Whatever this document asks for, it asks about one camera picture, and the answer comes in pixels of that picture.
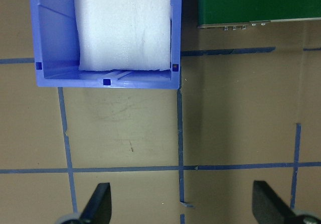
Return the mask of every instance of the floor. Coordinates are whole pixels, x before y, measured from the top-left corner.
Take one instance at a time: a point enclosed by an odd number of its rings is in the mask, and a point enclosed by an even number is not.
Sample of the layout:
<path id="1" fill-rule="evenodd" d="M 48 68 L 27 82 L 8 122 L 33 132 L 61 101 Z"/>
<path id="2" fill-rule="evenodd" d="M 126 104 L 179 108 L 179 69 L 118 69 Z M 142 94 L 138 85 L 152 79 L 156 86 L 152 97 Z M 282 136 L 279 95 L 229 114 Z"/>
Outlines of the floor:
<path id="1" fill-rule="evenodd" d="M 321 22 L 198 30 L 183 5 L 179 91 L 57 89 L 35 83 L 29 0 L 0 0 L 2 223 L 54 223 L 99 182 L 111 223 L 254 224 L 253 180 L 321 216 Z"/>

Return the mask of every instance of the blue tape line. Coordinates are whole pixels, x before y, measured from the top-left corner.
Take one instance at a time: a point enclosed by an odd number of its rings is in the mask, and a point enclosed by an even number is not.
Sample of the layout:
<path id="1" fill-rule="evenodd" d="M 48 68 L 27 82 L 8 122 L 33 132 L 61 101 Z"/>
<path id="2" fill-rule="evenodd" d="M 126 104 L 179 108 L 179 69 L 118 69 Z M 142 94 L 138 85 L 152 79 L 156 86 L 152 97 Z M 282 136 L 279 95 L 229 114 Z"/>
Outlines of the blue tape line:
<path id="1" fill-rule="evenodd" d="M 240 169 L 262 169 L 262 168 L 286 168 L 293 167 L 293 163 L 265 163 L 244 165 L 189 165 L 184 170 L 240 170 Z"/>
<path id="2" fill-rule="evenodd" d="M 142 166 L 142 167 L 110 167 L 110 168 L 74 168 L 75 173 L 79 172 L 130 172 L 130 171 L 167 171 L 178 170 L 178 166 Z"/>
<path id="3" fill-rule="evenodd" d="M 180 215 L 180 223 L 185 224 L 185 214 Z"/>
<path id="4" fill-rule="evenodd" d="M 300 156 L 300 142 L 301 142 L 301 124 L 296 124 L 295 131 L 295 147 L 294 147 L 294 166 L 293 166 L 293 176 L 291 185 L 291 203 L 290 207 L 294 209 L 295 207 L 295 195 L 296 195 L 296 181 L 297 172 L 299 166 L 299 156 Z"/>
<path id="5" fill-rule="evenodd" d="M 194 56 L 214 56 L 214 55 L 231 55 L 231 54 L 253 54 L 272 52 L 276 47 L 254 47 L 254 48 L 236 48 L 236 49 L 215 49 L 215 50 L 198 50 L 198 51 L 182 51 L 182 57 Z"/>
<path id="6" fill-rule="evenodd" d="M 303 48 L 303 51 L 308 52 L 308 51 L 321 51 L 321 47 L 319 48 Z"/>
<path id="7" fill-rule="evenodd" d="M 182 204 L 183 206 L 187 207 L 187 208 L 194 208 L 193 205 L 188 204 L 188 203 L 186 203 L 186 202 L 181 202 L 181 204 Z"/>
<path id="8" fill-rule="evenodd" d="M 302 162 L 298 167 L 321 167 L 321 162 Z M 184 170 L 241 170 L 241 169 L 263 169 L 263 168 L 289 168 L 294 163 L 266 163 L 266 164 L 244 164 L 244 165 L 189 165 Z M 73 168 L 74 173 L 86 172 L 130 172 L 130 171 L 168 171 L 181 170 L 179 166 L 143 166 L 143 167 L 110 167 L 110 168 Z M 68 173 L 67 168 L 56 169 L 0 169 L 0 174 L 32 174 L 32 173 Z"/>
<path id="9" fill-rule="evenodd" d="M 177 90 L 177 128 L 178 128 L 180 202 L 185 202 L 185 197 L 184 197 L 184 148 L 183 148 L 183 99 L 182 99 L 181 89 Z"/>
<path id="10" fill-rule="evenodd" d="M 34 58 L 9 58 L 0 59 L 0 64 L 13 64 L 13 63 L 34 63 Z"/>
<path id="11" fill-rule="evenodd" d="M 0 174 L 34 174 L 34 173 L 67 173 L 66 168 L 61 169 L 4 169 Z"/>
<path id="12" fill-rule="evenodd" d="M 303 163 L 298 163 L 299 167 L 317 167 L 321 166 L 321 162 L 303 162 Z"/>
<path id="13" fill-rule="evenodd" d="M 76 199 L 76 190 L 75 190 L 75 181 L 74 181 L 74 173 L 73 173 L 73 168 L 72 168 L 71 152 L 70 152 L 70 145 L 69 145 L 69 138 L 66 135 L 68 126 L 67 126 L 67 117 L 66 117 L 66 109 L 65 109 L 64 92 L 63 92 L 62 87 L 58 87 L 58 96 L 59 96 L 59 105 L 60 105 L 62 129 L 63 129 L 63 134 L 64 134 L 66 159 L 67 159 L 67 170 L 68 170 L 68 176 L 69 176 L 69 185 L 70 185 L 72 208 L 73 208 L 74 212 L 78 212 L 77 199 Z"/>

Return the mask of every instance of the foam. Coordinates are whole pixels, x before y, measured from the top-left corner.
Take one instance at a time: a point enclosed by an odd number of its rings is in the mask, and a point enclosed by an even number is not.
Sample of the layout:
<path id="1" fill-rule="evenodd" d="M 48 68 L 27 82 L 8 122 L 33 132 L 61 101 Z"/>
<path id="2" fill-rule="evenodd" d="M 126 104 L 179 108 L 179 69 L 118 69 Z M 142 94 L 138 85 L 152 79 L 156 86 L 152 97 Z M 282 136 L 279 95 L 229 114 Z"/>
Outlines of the foam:
<path id="1" fill-rule="evenodd" d="M 170 0 L 75 0 L 80 70 L 170 68 Z"/>

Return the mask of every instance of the plastic bin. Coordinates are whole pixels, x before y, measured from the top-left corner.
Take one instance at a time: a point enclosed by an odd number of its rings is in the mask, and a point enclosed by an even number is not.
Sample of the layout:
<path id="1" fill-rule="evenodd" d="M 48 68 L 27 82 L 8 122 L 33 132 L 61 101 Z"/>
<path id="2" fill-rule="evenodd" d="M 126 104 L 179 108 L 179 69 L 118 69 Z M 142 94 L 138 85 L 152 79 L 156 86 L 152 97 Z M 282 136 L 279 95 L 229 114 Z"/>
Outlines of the plastic bin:
<path id="1" fill-rule="evenodd" d="M 38 86 L 177 89 L 180 83 L 182 0 L 171 0 L 171 69 L 79 71 L 74 0 L 30 0 Z"/>

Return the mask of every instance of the scuff mark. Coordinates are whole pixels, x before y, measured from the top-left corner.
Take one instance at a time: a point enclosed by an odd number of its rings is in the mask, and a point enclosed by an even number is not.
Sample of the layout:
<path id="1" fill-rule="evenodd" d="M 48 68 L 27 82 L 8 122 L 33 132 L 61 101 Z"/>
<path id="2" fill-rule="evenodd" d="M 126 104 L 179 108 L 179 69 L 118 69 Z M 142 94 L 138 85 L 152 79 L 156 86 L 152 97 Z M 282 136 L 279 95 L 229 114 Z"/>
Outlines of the scuff mark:
<path id="1" fill-rule="evenodd" d="M 131 149 L 131 151 L 134 152 L 134 149 L 132 148 L 131 141 L 129 141 L 129 144 L 130 144 L 130 149 Z"/>

